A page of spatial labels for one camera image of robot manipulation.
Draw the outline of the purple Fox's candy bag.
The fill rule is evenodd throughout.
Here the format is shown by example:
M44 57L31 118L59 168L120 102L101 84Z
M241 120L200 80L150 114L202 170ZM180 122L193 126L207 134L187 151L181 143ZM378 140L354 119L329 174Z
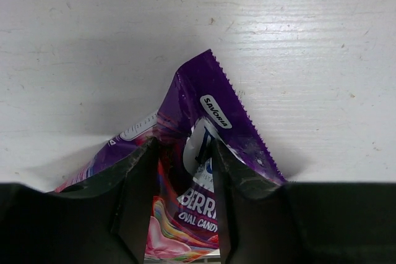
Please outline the purple Fox's candy bag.
M189 263L218 249L210 145L232 154L274 184L285 178L211 50L184 63L163 103L143 121L113 137L60 190L112 167L146 140L160 144L145 258Z

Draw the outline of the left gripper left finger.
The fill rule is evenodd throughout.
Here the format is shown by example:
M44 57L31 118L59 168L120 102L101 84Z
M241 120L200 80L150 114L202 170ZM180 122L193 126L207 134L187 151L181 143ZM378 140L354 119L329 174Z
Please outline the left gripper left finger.
M150 138L59 193L1 184L1 262L142 263L158 153Z

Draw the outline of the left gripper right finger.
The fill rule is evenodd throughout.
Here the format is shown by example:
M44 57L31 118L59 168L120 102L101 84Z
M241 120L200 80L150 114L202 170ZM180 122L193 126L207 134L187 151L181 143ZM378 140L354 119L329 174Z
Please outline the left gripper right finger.
M212 144L222 263L394 263L395 184L276 185Z

